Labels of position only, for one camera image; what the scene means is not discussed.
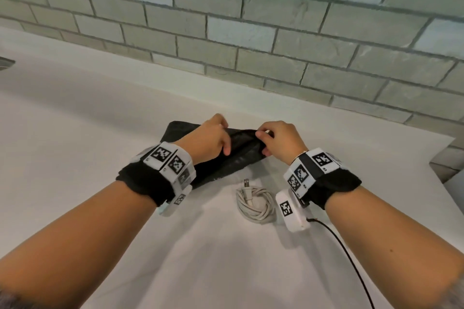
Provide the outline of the black fabric pouch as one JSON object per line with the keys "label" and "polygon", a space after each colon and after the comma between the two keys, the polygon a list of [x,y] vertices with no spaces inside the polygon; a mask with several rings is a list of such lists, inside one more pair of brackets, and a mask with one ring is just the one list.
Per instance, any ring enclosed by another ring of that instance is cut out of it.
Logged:
{"label": "black fabric pouch", "polygon": [[[168,124],[160,142],[175,143],[198,129],[200,125],[184,121],[172,121]],[[266,158],[263,154],[265,144],[256,136],[253,129],[226,128],[231,139],[231,152],[221,152],[216,158],[197,164],[196,177],[191,182],[193,190],[207,183],[222,179]]]}

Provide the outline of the person's right forearm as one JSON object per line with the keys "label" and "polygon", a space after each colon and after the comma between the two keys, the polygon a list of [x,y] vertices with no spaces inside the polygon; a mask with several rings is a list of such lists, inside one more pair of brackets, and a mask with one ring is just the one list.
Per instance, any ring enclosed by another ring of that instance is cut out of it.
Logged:
{"label": "person's right forearm", "polygon": [[395,309],[438,307],[464,277],[464,253],[364,187],[334,193],[325,211]]}

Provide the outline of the person's right hand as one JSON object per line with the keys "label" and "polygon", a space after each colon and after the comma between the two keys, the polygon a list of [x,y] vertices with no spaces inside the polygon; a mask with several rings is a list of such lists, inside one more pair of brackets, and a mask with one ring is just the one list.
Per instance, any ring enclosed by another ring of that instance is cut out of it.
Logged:
{"label": "person's right hand", "polygon": [[255,133],[264,144],[274,144],[274,157],[290,166],[308,148],[293,124],[284,121],[269,121],[262,124]]}

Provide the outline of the person's left hand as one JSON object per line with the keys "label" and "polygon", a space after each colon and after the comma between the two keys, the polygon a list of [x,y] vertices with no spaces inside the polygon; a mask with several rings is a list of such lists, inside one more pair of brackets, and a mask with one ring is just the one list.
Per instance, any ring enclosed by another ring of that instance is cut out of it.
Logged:
{"label": "person's left hand", "polygon": [[223,153],[220,138],[229,136],[226,128],[228,128],[226,119],[222,114],[217,113],[174,144],[189,154],[193,165],[198,165],[215,159]]}

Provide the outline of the person's left forearm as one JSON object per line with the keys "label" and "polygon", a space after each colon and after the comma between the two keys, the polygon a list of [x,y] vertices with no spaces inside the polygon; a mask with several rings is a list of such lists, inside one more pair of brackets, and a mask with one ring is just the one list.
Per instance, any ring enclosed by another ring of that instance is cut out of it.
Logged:
{"label": "person's left forearm", "polygon": [[113,182],[0,259],[0,289],[49,309],[79,309],[156,209]]}

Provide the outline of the black wristband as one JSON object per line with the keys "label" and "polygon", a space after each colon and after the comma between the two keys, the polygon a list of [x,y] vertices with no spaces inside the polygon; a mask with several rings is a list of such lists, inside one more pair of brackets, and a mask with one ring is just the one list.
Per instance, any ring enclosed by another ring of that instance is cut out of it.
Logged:
{"label": "black wristband", "polygon": [[315,179],[314,184],[308,190],[309,199],[325,210],[325,205],[333,194],[349,193],[361,184],[361,179],[350,170],[339,168]]}
{"label": "black wristband", "polygon": [[126,165],[119,171],[116,181],[125,183],[139,195],[149,197],[158,207],[175,197],[171,182],[161,172],[143,162]]}

